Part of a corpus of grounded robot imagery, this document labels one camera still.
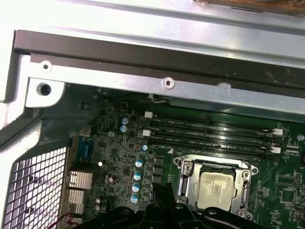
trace silver metal panel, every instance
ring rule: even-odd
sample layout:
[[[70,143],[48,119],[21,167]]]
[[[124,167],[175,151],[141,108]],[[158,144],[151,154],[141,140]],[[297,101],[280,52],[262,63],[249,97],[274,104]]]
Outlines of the silver metal panel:
[[[10,60],[12,56],[14,30],[2,30],[0,28],[0,101],[6,100],[7,84],[10,72]]]
[[[19,59],[14,100],[6,104],[0,103],[0,130],[16,120],[24,111],[30,58],[30,56],[21,56]]]
[[[226,104],[227,107],[232,105],[256,108],[257,113],[257,109],[273,111],[275,113],[288,113],[292,119],[297,118],[297,116],[293,117],[293,115],[305,115],[305,99],[232,89],[230,85],[225,83],[219,86],[212,86],[175,81],[174,87],[168,90],[162,87],[162,79],[56,65],[53,65],[52,71],[44,73],[39,63],[31,64],[32,72],[30,75],[44,80],[94,85],[97,87],[165,95],[214,104]]]
[[[143,7],[114,3],[30,1],[18,2],[16,8],[10,1],[3,6],[0,25],[305,68],[301,18],[203,7],[191,0],[129,3]]]
[[[40,133],[41,133],[41,121],[38,121],[35,125],[30,127],[28,130],[26,130],[24,133],[18,136],[14,141],[12,141],[10,144],[6,145],[3,149],[0,150],[0,167],[1,167],[1,175],[2,175],[2,178],[0,179],[0,186],[1,186],[0,225],[4,225],[5,222],[6,225],[13,223],[12,222],[13,218],[12,216],[9,215],[10,214],[9,208],[7,208],[5,211],[7,198],[10,198],[7,192],[9,185],[11,184],[10,175],[11,175],[12,166],[21,155],[26,153],[29,149],[31,149],[38,143]]]

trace metal mesh grille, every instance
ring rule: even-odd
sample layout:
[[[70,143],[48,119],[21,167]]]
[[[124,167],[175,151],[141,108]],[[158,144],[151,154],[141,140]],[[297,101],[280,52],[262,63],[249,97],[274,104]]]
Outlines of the metal mesh grille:
[[[4,229],[45,229],[59,217],[66,148],[13,166]]]

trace ram slot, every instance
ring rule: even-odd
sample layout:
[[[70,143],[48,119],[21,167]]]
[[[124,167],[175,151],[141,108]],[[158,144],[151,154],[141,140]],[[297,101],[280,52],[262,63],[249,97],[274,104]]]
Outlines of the ram slot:
[[[176,128],[190,131],[204,131],[210,134],[220,134],[220,135],[230,135],[230,136],[240,136],[240,137],[251,137],[255,139],[268,139],[272,141],[272,138],[263,132],[253,132],[248,131],[247,129],[236,130],[228,127],[217,127],[211,126],[207,124],[200,123],[191,123],[186,121],[177,121],[177,120],[161,120],[161,119],[153,119],[151,121],[151,127],[161,128]]]
[[[149,130],[152,131],[152,135],[160,136],[171,136],[171,137],[182,137],[182,138],[190,138],[190,139],[196,139],[196,140],[203,140],[203,141],[211,141],[211,142],[217,142],[217,143],[228,143],[228,144],[237,144],[237,145],[243,145],[243,146],[253,146],[253,147],[259,147],[259,146],[265,146],[265,147],[271,147],[272,144],[270,142],[265,142],[260,139],[252,139],[252,138],[246,138],[246,137],[234,137],[229,136],[226,133],[224,134],[208,134],[205,132],[195,132],[195,131],[188,131],[188,130],[180,130],[180,129],[174,129],[174,128],[150,128]]]

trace wire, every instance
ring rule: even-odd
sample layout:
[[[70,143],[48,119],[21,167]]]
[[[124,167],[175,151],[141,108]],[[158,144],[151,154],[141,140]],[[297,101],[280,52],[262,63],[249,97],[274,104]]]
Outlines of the wire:
[[[66,217],[66,224],[75,225],[75,226],[79,225],[79,224],[76,223],[76,222],[70,221],[70,218],[71,218],[70,213],[66,213],[66,214],[60,216],[55,222],[53,222],[53,223],[51,223],[49,226],[47,226],[46,229],[52,229],[52,228],[55,227],[60,221],[62,221],[62,219],[63,219],[64,217]]]

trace black ram slot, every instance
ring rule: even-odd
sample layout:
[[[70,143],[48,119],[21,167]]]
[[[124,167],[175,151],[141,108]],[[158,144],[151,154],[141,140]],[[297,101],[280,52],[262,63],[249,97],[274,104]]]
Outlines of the black ram slot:
[[[170,117],[160,116],[160,115],[158,115],[158,119],[172,120]],[[208,124],[208,125],[219,126],[219,127],[231,127],[231,128],[240,128],[240,129],[247,129],[247,130],[254,130],[254,131],[262,131],[264,133],[272,133],[273,132],[273,130],[268,128],[268,127],[252,126],[252,125],[240,125],[240,124],[228,123],[228,122],[217,122],[217,121],[213,121],[209,118],[195,119],[195,118],[189,118],[189,117],[179,117],[176,120],[177,121],[187,121],[187,122],[191,122],[191,123]]]
[[[231,150],[239,150],[242,152],[260,152],[265,151],[268,152],[268,148],[261,149],[260,146],[257,147],[251,147],[251,146],[240,146],[240,145],[233,145],[233,144],[220,144],[220,143],[214,143],[211,141],[201,141],[201,140],[195,140],[195,139],[186,139],[186,138],[171,138],[168,136],[151,136],[150,139],[155,139],[157,141],[167,141],[167,142],[177,142],[182,145],[194,145],[199,147],[212,147],[212,148],[223,148],[223,149],[231,149]]]
[[[217,134],[208,134],[204,132],[194,132],[194,131],[185,131],[173,128],[161,129],[161,128],[149,128],[152,131],[152,135],[165,135],[172,137],[182,137],[182,138],[190,138],[197,139],[203,141],[211,141],[211,142],[221,142],[221,143],[232,143],[243,146],[265,146],[270,147],[272,144],[270,142],[261,141],[259,139],[251,139],[245,137],[233,137],[227,135],[217,135]]]
[[[270,159],[272,154],[266,152],[243,152],[239,150],[232,150],[232,149],[223,149],[223,148],[214,148],[214,147],[200,147],[194,146],[191,144],[181,144],[178,142],[167,142],[167,141],[155,141],[150,140],[150,145],[160,145],[160,146],[168,146],[168,147],[179,147],[184,149],[193,149],[198,151],[209,151],[210,153],[223,153],[223,154],[236,154],[236,155],[244,155],[244,156],[258,156],[263,159]]]
[[[231,131],[230,129],[222,128],[222,127],[215,127],[215,126],[209,126],[209,125],[203,125],[203,124],[192,124],[192,123],[182,123],[178,121],[156,121],[151,123],[152,127],[167,127],[167,128],[177,128],[177,129],[183,129],[183,130],[190,130],[190,131],[200,131],[200,132],[206,132],[210,134],[225,134],[230,136],[239,136],[239,137],[250,137],[255,139],[263,139],[263,138],[269,138],[265,134],[258,134],[258,133],[239,133],[235,131]]]

